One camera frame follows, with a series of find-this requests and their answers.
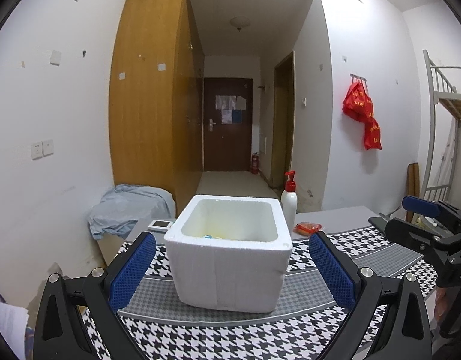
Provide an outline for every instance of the doorway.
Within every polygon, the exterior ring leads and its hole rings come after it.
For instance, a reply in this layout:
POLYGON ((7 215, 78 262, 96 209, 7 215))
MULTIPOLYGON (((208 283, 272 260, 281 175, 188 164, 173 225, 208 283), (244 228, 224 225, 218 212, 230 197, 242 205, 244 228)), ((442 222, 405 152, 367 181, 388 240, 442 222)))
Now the doorway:
POLYGON ((270 186, 283 189, 284 173, 290 170, 294 142, 294 52, 274 68, 274 130, 270 186))
POLYGON ((247 171, 252 142, 253 80, 205 78, 204 171, 247 171))

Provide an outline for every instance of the door lock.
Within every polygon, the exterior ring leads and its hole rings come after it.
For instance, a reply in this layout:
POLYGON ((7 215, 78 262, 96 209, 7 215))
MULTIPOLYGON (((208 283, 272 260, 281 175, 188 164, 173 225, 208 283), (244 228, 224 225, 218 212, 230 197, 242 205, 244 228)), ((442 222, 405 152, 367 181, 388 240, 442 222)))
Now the door lock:
POLYGON ((209 119, 209 131, 212 132, 214 130, 214 125, 217 123, 214 123, 212 119, 209 119))

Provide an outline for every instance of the white electronic device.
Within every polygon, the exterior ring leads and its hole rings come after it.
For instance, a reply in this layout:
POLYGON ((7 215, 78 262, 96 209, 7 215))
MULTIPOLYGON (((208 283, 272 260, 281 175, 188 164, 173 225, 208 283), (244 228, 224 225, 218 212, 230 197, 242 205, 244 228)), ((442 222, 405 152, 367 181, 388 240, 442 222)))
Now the white electronic device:
POLYGON ((165 234, 171 228, 175 220, 171 219, 154 219, 148 226, 150 231, 165 234))

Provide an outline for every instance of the red cloth bag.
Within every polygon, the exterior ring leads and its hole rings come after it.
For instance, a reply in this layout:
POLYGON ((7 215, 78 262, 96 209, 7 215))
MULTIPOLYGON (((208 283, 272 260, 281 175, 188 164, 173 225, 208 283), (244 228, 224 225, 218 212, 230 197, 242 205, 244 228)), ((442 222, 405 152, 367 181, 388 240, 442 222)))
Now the red cloth bag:
POLYGON ((366 123, 374 116, 374 105, 365 92, 364 85, 356 81, 350 85, 342 105, 342 111, 348 117, 366 123))
POLYGON ((374 118, 371 118, 371 120, 365 124, 364 146, 365 146, 365 150, 368 150, 368 149, 382 150, 382 145, 381 145, 381 140, 380 140, 380 126, 374 118))

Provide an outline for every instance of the ceiling light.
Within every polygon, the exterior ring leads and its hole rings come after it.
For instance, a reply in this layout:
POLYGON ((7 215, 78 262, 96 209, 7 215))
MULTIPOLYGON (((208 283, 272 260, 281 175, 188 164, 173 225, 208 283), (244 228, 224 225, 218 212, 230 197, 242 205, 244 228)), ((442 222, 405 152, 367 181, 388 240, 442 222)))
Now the ceiling light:
POLYGON ((232 27, 237 28, 237 31, 241 32, 242 28, 250 26, 250 19, 245 16, 232 17, 229 21, 232 27))

